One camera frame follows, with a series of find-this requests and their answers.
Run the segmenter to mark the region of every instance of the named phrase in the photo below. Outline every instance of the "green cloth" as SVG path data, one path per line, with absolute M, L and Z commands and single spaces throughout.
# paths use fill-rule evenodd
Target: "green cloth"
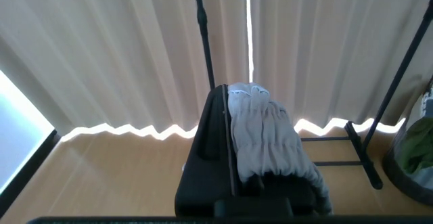
M 409 128 L 399 163 L 409 174 L 433 166 L 433 118 L 421 118 Z

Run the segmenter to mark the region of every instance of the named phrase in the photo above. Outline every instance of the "gray cloth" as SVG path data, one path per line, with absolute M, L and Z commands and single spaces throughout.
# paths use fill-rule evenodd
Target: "gray cloth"
M 228 104 L 241 181 L 267 172 L 303 177 L 315 190 L 316 211 L 332 214 L 328 188 L 302 149 L 286 109 L 270 100 L 269 92 L 255 83 L 230 85 Z

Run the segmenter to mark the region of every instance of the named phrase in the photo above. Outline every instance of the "light brown floor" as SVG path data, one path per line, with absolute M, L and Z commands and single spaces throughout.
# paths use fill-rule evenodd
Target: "light brown floor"
M 385 176 L 380 160 L 392 137 L 376 134 L 369 148 L 382 190 L 370 186 L 362 166 L 320 167 L 337 215 L 433 215 L 432 207 L 406 197 Z M 131 133 L 79 135 L 56 147 L 0 223 L 56 215 L 174 215 L 190 146 L 191 139 L 176 135 L 165 141 Z M 306 142 L 304 148 L 313 161 L 358 160 L 349 141 Z

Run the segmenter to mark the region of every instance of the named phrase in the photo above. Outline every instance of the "black metal pole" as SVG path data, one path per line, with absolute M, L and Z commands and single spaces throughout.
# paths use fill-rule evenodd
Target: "black metal pole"
M 197 21 L 200 26 L 200 34 L 202 35 L 204 58 L 206 59 L 206 67 L 208 69 L 210 89 L 215 88 L 214 71 L 212 68 L 212 60 L 210 58 L 210 47 L 208 39 L 208 18 L 203 7 L 203 0 L 197 1 Z
M 388 92 L 386 92 L 385 98 L 382 101 L 382 104 L 380 105 L 378 114 L 374 118 L 374 122 L 370 127 L 370 130 L 368 131 L 367 136 L 364 139 L 363 142 L 363 151 L 365 152 L 367 150 L 368 144 L 370 143 L 371 138 L 373 137 L 374 131 L 376 130 L 376 127 L 378 126 L 378 123 L 380 122 L 380 119 L 384 115 L 385 109 L 388 106 L 388 104 L 391 101 L 392 96 L 394 95 L 394 92 L 396 91 L 398 84 L 400 83 L 403 75 L 405 74 L 405 71 L 409 65 L 409 63 L 412 60 L 413 55 L 417 51 L 418 45 L 421 43 L 422 37 L 427 31 L 427 28 L 432 21 L 433 17 L 433 0 L 430 0 L 427 11 L 424 14 L 423 20 L 421 24 L 419 25 L 419 28 L 411 42 L 411 45 L 409 46 L 408 50 L 406 51 L 406 55 L 403 58 L 403 61 L 401 62 L 400 67 L 397 70 L 397 73 L 395 74 L 394 79 L 392 80 L 392 83 L 390 85 L 390 88 L 388 89 Z

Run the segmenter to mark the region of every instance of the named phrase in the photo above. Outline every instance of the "suitcase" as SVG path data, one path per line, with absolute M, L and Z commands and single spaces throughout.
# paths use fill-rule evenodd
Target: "suitcase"
M 227 89 L 220 85 L 208 94 L 175 196 L 176 216 L 311 215 L 315 195 L 305 179 L 267 173 L 241 183 Z

